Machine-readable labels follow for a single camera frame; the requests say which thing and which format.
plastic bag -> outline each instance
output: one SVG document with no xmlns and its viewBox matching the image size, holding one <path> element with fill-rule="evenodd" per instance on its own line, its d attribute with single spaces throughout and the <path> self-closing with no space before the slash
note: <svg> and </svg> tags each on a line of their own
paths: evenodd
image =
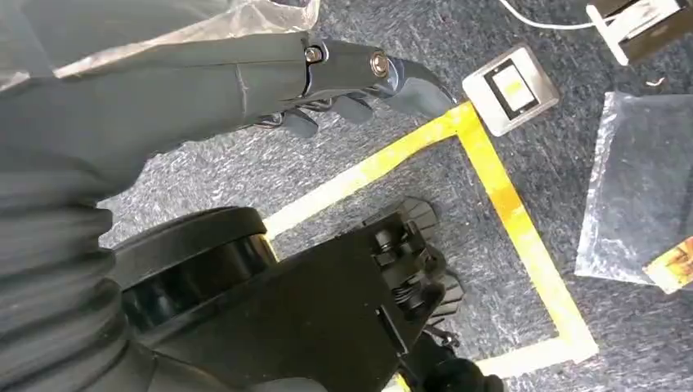
<svg viewBox="0 0 693 392">
<path fill-rule="evenodd" d="M 0 91 L 163 44 L 310 29 L 320 0 L 2 0 Z"/>
<path fill-rule="evenodd" d="M 606 94 L 575 273 L 652 284 L 693 235 L 693 96 Z"/>
</svg>

wall switch plate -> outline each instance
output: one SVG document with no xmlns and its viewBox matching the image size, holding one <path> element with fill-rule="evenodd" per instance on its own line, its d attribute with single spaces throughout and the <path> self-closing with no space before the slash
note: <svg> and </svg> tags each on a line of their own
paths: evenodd
<svg viewBox="0 0 693 392">
<path fill-rule="evenodd" d="M 559 101 L 558 90 L 525 44 L 466 77 L 462 87 L 494 136 L 505 135 Z"/>
</svg>

yellow tape line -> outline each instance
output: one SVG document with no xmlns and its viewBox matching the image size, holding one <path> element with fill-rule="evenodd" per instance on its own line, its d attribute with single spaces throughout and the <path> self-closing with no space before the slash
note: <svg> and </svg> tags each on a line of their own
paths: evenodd
<svg viewBox="0 0 693 392">
<path fill-rule="evenodd" d="M 497 357 L 482 359 L 477 361 L 476 365 L 485 375 L 495 374 L 500 378 L 509 378 L 536 372 L 571 359 L 572 350 L 566 340 L 554 337 Z"/>
<path fill-rule="evenodd" d="M 419 150 L 453 136 L 455 129 L 449 116 L 439 117 L 339 173 L 332 180 L 266 218 L 267 238 L 276 237 L 385 176 Z"/>
<path fill-rule="evenodd" d="M 493 369 L 491 372 L 494 373 L 515 376 L 548 366 L 547 363 L 554 364 L 569 359 L 579 362 L 593 356 L 598 352 L 597 344 L 558 274 L 471 103 L 462 104 L 409 133 L 265 219 L 268 238 L 274 238 L 295 227 L 385 176 L 419 150 L 455 135 L 466 150 L 559 332 L 558 338 L 480 361 L 482 368 Z"/>
<path fill-rule="evenodd" d="M 461 105 L 452 111 L 459 112 L 462 117 L 476 116 L 471 105 Z M 572 348 L 573 360 L 579 362 L 593 356 L 599 350 L 597 344 L 512 186 L 491 140 L 481 124 L 479 127 L 459 128 L 458 138 L 560 337 L 566 339 Z"/>
<path fill-rule="evenodd" d="M 401 374 L 397 373 L 395 374 L 395 380 L 397 382 L 397 385 L 400 386 L 402 391 L 404 392 L 411 392 L 411 389 L 409 388 L 409 384 L 407 384 L 407 380 L 405 380 L 404 377 L 402 377 Z"/>
</svg>

